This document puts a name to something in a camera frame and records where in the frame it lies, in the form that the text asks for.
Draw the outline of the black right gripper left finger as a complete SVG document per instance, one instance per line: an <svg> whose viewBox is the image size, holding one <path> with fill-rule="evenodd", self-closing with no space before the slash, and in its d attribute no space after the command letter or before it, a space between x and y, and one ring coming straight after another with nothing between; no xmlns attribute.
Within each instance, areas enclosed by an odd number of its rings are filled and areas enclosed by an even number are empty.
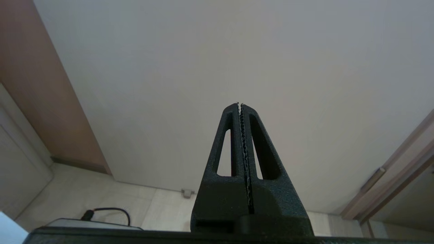
<svg viewBox="0 0 434 244"><path fill-rule="evenodd" d="M231 175L220 176L217 171L227 131L230 131ZM248 214L240 115L234 103L222 112L191 213L191 232L234 233L237 221Z"/></svg>

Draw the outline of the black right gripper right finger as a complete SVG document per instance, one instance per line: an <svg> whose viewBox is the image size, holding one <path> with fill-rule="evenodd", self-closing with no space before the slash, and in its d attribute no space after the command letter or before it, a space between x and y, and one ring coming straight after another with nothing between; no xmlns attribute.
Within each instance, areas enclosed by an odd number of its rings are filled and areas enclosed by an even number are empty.
<svg viewBox="0 0 434 244"><path fill-rule="evenodd" d="M243 234L313 236L308 214L258 113L240 106L240 130L248 215Z"/></svg>

